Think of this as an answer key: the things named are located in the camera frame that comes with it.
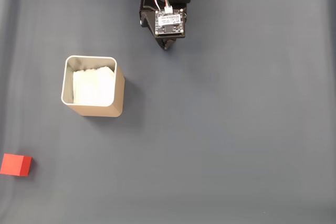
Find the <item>white label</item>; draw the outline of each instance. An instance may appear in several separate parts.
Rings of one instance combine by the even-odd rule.
[[[178,25],[181,23],[180,14],[158,17],[159,26]]]

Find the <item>red cube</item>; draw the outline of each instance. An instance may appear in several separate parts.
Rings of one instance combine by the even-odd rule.
[[[5,153],[0,174],[28,176],[32,157]]]

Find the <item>connector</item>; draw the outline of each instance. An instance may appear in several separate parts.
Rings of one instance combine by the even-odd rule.
[[[173,7],[172,6],[165,7],[164,8],[164,12],[167,13],[167,14],[173,13]]]

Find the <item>white tissue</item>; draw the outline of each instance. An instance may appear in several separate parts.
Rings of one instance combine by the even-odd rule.
[[[73,103],[109,106],[114,99],[115,75],[109,67],[73,72]]]

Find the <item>gray fabric backdrop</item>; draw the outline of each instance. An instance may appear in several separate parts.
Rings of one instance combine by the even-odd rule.
[[[10,2],[1,224],[336,223],[335,0],[192,0],[168,52],[140,0]],[[119,118],[61,103],[70,55],[116,58]]]

